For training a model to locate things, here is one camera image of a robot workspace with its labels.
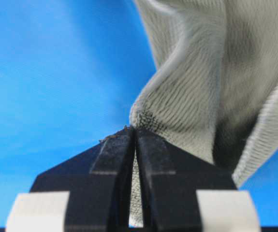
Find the fabric fold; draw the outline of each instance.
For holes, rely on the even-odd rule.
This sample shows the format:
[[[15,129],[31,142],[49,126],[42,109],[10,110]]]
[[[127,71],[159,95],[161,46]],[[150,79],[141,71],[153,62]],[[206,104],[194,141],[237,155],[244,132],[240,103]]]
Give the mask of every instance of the fabric fold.
[[[278,148],[278,1],[135,3],[157,71],[130,124],[242,185]]]

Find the fabric fibers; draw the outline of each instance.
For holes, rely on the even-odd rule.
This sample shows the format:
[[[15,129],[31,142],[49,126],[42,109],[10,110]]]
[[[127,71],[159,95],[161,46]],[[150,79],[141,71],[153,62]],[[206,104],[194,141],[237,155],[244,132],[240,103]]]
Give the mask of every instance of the fabric fibers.
[[[156,73],[130,112],[241,186],[278,148],[278,0],[135,0]],[[142,226],[137,163],[130,223]]]

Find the glove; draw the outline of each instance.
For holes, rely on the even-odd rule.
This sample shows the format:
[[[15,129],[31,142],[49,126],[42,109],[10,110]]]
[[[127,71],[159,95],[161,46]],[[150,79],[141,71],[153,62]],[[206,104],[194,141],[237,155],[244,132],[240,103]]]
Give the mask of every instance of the glove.
[[[278,148],[278,1],[136,0],[156,73],[130,124],[232,173],[241,186]],[[138,167],[130,224],[142,226]]]

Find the frayed fabric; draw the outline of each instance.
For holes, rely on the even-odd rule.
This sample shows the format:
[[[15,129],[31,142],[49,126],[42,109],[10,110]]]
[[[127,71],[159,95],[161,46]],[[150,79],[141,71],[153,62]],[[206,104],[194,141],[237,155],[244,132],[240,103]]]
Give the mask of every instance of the frayed fabric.
[[[278,148],[278,0],[135,3],[157,71],[130,124],[227,169],[241,186]]]

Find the blue backdrop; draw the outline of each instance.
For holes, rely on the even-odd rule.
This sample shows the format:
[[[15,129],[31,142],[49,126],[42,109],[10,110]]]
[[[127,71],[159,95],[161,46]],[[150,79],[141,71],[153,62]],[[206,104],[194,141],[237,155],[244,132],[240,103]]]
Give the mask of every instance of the blue backdrop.
[[[38,173],[128,124],[154,72],[131,0],[0,0],[0,226]],[[278,152],[242,188],[278,225]]]

